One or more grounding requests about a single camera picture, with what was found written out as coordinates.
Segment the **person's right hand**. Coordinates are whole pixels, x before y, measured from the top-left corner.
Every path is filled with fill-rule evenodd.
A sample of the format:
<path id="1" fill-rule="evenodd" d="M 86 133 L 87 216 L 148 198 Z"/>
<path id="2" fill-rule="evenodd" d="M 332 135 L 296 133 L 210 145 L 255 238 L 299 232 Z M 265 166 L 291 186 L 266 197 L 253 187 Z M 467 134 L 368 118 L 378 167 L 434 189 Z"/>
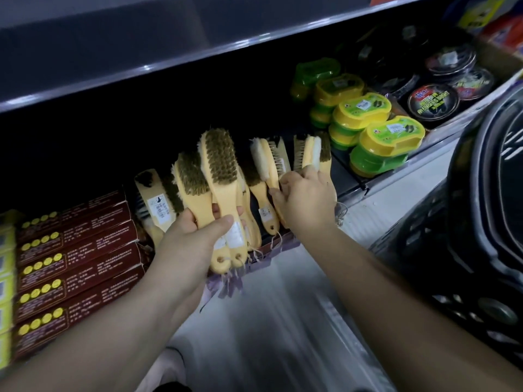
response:
<path id="1" fill-rule="evenodd" d="M 270 188 L 274 206 L 303 243 L 336 227 L 334 187 L 313 165 L 283 175 L 280 188 Z"/>

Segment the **red packet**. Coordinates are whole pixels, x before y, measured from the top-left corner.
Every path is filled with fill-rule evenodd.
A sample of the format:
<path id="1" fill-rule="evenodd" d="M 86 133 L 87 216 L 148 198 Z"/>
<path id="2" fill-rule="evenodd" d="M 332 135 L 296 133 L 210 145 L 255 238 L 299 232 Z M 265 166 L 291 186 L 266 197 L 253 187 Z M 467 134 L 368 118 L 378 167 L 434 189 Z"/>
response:
<path id="1" fill-rule="evenodd" d="M 523 57 L 523 13 L 505 14 L 493 20 L 485 26 L 480 37 Z"/>

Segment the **person's left forearm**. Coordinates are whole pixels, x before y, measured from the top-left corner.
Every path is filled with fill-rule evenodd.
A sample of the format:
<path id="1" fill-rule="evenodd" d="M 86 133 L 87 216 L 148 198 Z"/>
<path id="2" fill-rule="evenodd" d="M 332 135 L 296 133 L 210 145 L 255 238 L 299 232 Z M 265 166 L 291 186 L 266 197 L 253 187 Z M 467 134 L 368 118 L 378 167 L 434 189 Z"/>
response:
<path id="1" fill-rule="evenodd" d="M 160 263 L 0 381 L 0 392 L 133 392 L 200 302 L 207 265 Z"/>

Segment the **red box with yellow dots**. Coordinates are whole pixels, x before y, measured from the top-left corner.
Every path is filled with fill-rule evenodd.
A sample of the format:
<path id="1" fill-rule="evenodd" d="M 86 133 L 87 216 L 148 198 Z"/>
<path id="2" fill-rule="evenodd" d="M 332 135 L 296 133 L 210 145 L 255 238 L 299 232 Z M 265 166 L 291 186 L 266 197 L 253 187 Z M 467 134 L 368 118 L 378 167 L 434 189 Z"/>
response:
<path id="1" fill-rule="evenodd" d="M 51 239 L 47 248 L 36 247 L 37 254 L 22 252 L 17 259 L 18 274 L 21 278 L 43 270 L 44 268 L 64 260 L 66 265 L 79 264 L 81 261 L 94 259 L 128 243 L 137 242 L 139 232 L 133 220 L 128 220 L 95 235 L 64 243 L 62 237 Z"/>
<path id="2" fill-rule="evenodd" d="M 125 201 L 65 225 L 54 226 L 48 230 L 36 232 L 31 237 L 21 238 L 17 250 L 19 252 L 31 252 L 40 246 L 48 248 L 50 243 L 56 239 L 59 243 L 75 243 L 131 219 L 132 213 L 129 203 Z"/>
<path id="3" fill-rule="evenodd" d="M 38 279 L 34 286 L 18 295 L 16 317 L 28 317 L 40 308 L 71 298 L 130 269 L 145 269 L 149 263 L 148 253 L 139 244 L 132 243 L 64 272 Z"/>
<path id="4" fill-rule="evenodd" d="M 65 210 L 54 210 L 44 213 L 40 217 L 27 219 L 22 222 L 19 232 L 22 235 L 34 235 L 38 231 L 48 230 L 54 226 L 61 226 L 76 219 L 87 217 L 100 210 L 105 210 L 125 202 L 127 195 L 123 189 L 117 189 L 84 201 Z"/>
<path id="5" fill-rule="evenodd" d="M 145 275 L 138 265 L 23 321 L 11 338 L 11 360 L 34 354 L 63 332 L 129 292 Z"/>

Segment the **person's right forearm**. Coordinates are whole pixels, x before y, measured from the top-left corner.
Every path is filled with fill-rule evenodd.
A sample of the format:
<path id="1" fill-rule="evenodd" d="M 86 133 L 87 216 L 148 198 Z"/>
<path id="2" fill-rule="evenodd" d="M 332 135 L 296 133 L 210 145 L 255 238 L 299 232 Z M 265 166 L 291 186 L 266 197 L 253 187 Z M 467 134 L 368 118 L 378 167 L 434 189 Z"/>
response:
<path id="1" fill-rule="evenodd" d="M 336 224 L 291 230 L 399 392 L 523 392 L 523 372 L 433 309 Z"/>

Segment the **stack of yellow boxes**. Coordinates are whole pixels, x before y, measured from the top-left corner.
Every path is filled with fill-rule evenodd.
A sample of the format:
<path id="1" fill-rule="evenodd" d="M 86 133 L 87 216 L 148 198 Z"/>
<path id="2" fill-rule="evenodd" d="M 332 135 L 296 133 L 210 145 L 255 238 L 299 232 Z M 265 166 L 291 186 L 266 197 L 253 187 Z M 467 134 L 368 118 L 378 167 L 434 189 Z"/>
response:
<path id="1" fill-rule="evenodd" d="M 0 370 L 10 363 L 13 300 L 16 293 L 16 223 L 21 214 L 11 209 L 0 213 Z"/>

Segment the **group of black round tins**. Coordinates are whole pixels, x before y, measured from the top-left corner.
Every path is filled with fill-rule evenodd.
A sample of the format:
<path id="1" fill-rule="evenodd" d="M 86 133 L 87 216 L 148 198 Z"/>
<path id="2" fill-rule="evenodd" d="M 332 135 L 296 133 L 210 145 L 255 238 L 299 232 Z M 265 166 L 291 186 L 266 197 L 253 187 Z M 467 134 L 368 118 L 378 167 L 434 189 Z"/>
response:
<path id="1" fill-rule="evenodd" d="M 496 85 L 471 37 L 445 26 L 377 25 L 356 41 L 349 60 L 371 89 L 426 126 L 448 121 Z"/>

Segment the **white bristle wooden brush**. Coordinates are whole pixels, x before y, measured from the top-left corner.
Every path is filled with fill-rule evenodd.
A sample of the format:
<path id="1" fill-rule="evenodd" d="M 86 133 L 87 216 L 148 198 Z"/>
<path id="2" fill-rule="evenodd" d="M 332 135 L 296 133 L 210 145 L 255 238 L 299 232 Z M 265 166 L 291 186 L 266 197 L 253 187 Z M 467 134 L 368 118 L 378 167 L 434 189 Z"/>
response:
<path id="1" fill-rule="evenodd" d="M 251 139 L 250 150 L 259 177 L 269 189 L 280 189 L 279 179 L 288 170 L 282 152 L 283 138 L 255 137 Z"/>
<path id="2" fill-rule="evenodd" d="M 305 138 L 300 163 L 301 169 L 307 166 L 312 166 L 316 171 L 319 171 L 321 164 L 321 151 L 322 139 L 319 136 L 308 136 Z"/>

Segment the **white shoe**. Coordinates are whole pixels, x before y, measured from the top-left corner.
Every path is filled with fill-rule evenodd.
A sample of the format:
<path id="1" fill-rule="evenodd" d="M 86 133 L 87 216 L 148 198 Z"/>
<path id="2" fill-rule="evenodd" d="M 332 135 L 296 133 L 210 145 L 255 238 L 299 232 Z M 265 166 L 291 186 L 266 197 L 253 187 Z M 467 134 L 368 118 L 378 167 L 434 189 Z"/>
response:
<path id="1" fill-rule="evenodd" d="M 180 351 L 165 348 L 134 392 L 193 392 L 187 386 L 186 366 Z"/>

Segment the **person's left hand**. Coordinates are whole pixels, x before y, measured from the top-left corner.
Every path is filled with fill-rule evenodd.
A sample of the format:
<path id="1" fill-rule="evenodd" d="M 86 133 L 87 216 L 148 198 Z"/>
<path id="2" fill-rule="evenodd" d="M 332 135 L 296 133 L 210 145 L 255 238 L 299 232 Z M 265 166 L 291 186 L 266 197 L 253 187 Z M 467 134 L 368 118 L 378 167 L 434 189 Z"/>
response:
<path id="1" fill-rule="evenodd" d="M 222 217 L 217 204 L 212 211 L 215 219 Z M 167 230 L 147 272 L 160 298 L 184 319 L 199 306 L 213 254 L 187 244 L 188 215 L 193 213 L 185 209 Z"/>

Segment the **purple shelf label strip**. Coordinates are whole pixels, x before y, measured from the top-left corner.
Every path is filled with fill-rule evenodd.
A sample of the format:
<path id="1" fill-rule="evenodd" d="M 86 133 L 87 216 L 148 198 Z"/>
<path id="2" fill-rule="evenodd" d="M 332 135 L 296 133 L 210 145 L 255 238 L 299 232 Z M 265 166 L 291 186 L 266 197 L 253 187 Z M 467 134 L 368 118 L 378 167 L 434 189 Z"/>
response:
<path id="1" fill-rule="evenodd" d="M 278 232 L 271 239 L 266 239 L 266 243 L 258 249 L 249 253 L 245 266 L 233 269 L 225 275 L 213 274 L 208 277 L 206 287 L 200 301 L 200 310 L 209 303 L 213 297 L 227 298 L 232 297 L 235 292 L 244 293 L 243 278 L 258 270 L 265 269 L 271 265 L 273 258 L 279 254 L 299 247 L 301 243 L 297 237 L 287 231 L 281 234 Z"/>

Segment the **brown bristle wooden brush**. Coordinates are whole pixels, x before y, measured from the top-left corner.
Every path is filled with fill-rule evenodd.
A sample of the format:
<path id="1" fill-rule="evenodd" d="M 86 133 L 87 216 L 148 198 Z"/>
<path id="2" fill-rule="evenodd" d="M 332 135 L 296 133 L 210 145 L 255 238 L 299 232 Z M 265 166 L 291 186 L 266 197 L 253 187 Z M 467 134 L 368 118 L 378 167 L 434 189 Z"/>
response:
<path id="1" fill-rule="evenodd" d="M 178 187 L 178 196 L 184 208 L 190 209 L 198 229 L 215 221 L 212 211 L 212 193 L 203 172 L 197 152 L 180 152 L 172 165 L 173 183 Z M 219 237 L 213 245 L 210 270 L 224 275 L 232 266 L 230 251 L 225 236 Z"/>
<path id="2" fill-rule="evenodd" d="M 204 132 L 198 144 L 201 170 L 206 178 L 220 215 L 233 217 L 233 223 L 217 243 L 211 261 L 211 270 L 217 274 L 243 267 L 248 257 L 245 229 L 237 210 L 238 164 L 233 140 L 223 128 Z"/>

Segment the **black plastic shopping basket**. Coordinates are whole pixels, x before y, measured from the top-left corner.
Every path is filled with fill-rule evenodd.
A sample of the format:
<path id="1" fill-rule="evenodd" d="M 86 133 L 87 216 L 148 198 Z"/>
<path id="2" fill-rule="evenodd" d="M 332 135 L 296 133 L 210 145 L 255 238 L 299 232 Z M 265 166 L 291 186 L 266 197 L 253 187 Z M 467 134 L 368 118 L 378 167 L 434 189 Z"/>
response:
<path id="1" fill-rule="evenodd" d="M 369 250 L 523 371 L 523 81 L 467 125 L 446 178 Z"/>

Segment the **stack of green yellow sponge cases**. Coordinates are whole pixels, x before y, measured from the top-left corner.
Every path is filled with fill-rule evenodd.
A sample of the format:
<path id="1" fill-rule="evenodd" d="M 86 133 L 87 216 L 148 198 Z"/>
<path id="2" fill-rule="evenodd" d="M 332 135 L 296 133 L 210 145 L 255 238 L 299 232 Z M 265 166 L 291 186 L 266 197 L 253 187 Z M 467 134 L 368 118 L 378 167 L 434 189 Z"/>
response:
<path id="1" fill-rule="evenodd" d="M 361 177 L 397 169 L 426 135 L 421 122 L 397 111 L 360 75 L 344 72 L 337 59 L 298 63 L 290 95 L 311 105 L 310 124 L 326 133 L 328 147 L 350 151 L 349 166 Z"/>

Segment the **brown cardboard tray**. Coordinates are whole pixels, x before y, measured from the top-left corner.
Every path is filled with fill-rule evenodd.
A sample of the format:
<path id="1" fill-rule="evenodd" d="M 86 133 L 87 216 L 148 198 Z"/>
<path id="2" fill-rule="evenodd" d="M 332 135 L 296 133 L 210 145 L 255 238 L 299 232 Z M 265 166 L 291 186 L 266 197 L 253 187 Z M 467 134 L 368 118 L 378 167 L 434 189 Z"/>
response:
<path id="1" fill-rule="evenodd" d="M 523 60 L 480 39 L 436 45 L 408 53 L 400 67 L 414 73 L 414 84 L 399 97 L 388 94 L 389 120 L 411 118 L 426 131 L 444 127 L 523 72 Z"/>

